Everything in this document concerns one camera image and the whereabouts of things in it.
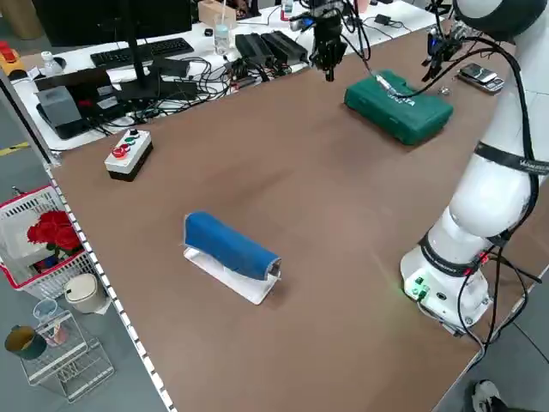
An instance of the computer monitor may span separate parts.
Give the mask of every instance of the computer monitor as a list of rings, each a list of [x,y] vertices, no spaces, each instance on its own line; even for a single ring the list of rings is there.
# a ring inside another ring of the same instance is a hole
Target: computer monitor
[[[118,0],[33,0],[52,46],[125,41],[124,11]],[[138,39],[191,30],[190,0],[131,0]]]
[[[175,82],[145,76],[137,38],[189,31],[190,0],[33,0],[51,45],[96,45],[126,40],[137,80],[122,85],[122,100],[154,100],[178,91]]]

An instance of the power adapter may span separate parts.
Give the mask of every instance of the power adapter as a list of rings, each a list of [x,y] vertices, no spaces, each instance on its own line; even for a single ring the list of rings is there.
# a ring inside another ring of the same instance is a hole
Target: power adapter
[[[391,18],[388,15],[377,15],[374,22],[383,26],[388,26],[391,23]]]

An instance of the green case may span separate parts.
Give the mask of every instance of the green case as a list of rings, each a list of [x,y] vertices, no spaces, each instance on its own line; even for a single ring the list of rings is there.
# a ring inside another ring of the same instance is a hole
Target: green case
[[[390,70],[380,74],[399,94],[415,91]],[[372,76],[347,89],[345,104],[408,145],[437,134],[454,112],[452,105],[436,96],[393,97]]]

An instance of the keyboard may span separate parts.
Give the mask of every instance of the keyboard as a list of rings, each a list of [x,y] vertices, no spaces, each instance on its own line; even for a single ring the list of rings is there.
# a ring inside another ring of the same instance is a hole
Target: keyboard
[[[139,45],[139,52],[144,63],[151,62],[154,58],[166,58],[177,54],[191,53],[194,50],[195,49],[182,38],[161,40]],[[129,66],[134,63],[129,48],[94,53],[90,57],[92,58],[95,67],[103,67],[107,70]]]

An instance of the table surface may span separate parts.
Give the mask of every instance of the table surface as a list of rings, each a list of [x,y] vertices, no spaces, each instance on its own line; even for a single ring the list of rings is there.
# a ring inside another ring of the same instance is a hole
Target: table surface
[[[275,11],[270,19],[269,26],[265,25],[252,25],[249,23],[253,22],[263,22],[267,21],[268,15],[273,11],[275,7],[263,9],[262,16],[255,17],[253,19],[248,19],[245,22],[246,24],[239,24],[238,27],[234,30],[234,33],[267,33],[274,30],[281,30],[283,33],[287,34],[292,39],[297,39],[303,47],[305,47],[309,52],[312,50],[313,44],[313,35],[312,31],[305,32],[303,34],[292,32],[289,29],[289,23],[287,21],[281,21],[280,13]],[[296,12],[302,10],[301,6],[296,3]],[[392,28],[392,27],[382,27],[376,25],[373,21],[369,21],[368,25],[373,27],[380,27],[386,34],[391,37],[399,37],[408,33],[409,30],[419,30],[424,27],[431,26],[435,22],[435,18],[431,13],[424,11],[423,9],[414,7],[408,3],[402,1],[396,1],[392,4],[382,4],[378,6],[371,6],[368,8],[366,13],[361,15],[363,18],[375,16],[377,13],[382,13],[385,15],[390,15],[391,18],[395,21],[402,21],[406,28]],[[156,37],[148,39],[149,42],[156,41],[160,39],[172,39],[177,37],[183,37],[187,40],[195,49],[195,52],[184,54],[181,56],[173,56],[171,58],[190,58],[190,57],[201,57],[208,60],[213,69],[220,67],[225,61],[221,56],[215,54],[214,51],[214,40],[212,37],[204,36],[204,28],[207,26],[203,23],[194,24],[192,30],[186,33],[177,33],[169,36]],[[389,37],[381,34],[374,28],[366,28],[366,33],[373,45],[389,40]],[[358,47],[358,37],[356,34],[347,33],[346,37]],[[127,43],[118,42],[120,47],[127,47]],[[58,56],[64,58],[67,62],[67,67],[65,68],[65,73],[70,73],[78,70],[89,69],[94,65],[90,58],[90,55],[97,52],[106,52],[109,50],[115,50],[118,46],[116,43],[107,43],[104,45],[95,45],[92,47],[81,48],[74,51],[68,51],[61,53]],[[347,48],[347,53],[352,52],[351,48]],[[230,60],[240,57],[236,49],[231,49],[228,53],[228,58]],[[293,66],[293,70],[300,70],[305,67],[304,64]],[[191,64],[190,66],[190,75],[197,75],[203,69],[202,64]],[[75,136],[68,140],[60,139],[57,133],[46,123],[46,121],[40,117],[38,111],[36,110],[36,105],[39,103],[38,98],[35,93],[37,92],[36,86],[33,82],[30,81],[18,81],[14,82],[15,91],[19,94],[21,101],[24,106],[27,108],[31,119],[36,123],[40,133],[42,134],[46,144],[52,150],[70,150],[77,148],[83,144],[93,142],[105,137],[103,133],[97,130],[92,130],[87,133],[83,133],[79,136]],[[116,120],[117,124],[131,124],[131,120],[125,119]],[[106,126],[106,129],[116,132],[120,128],[112,128]]]
[[[424,58],[413,33],[375,46],[371,64],[417,86]],[[425,412],[477,349],[419,313],[399,262],[447,205],[497,98],[447,78],[453,118],[409,148],[342,104],[365,76],[358,58],[335,76],[302,70],[148,125],[154,152],[133,183],[103,165],[118,136],[53,170],[179,410]],[[260,306],[185,260],[195,210],[282,257]],[[542,191],[506,252],[534,273],[549,256],[548,213]],[[520,292],[505,271],[500,317]]]

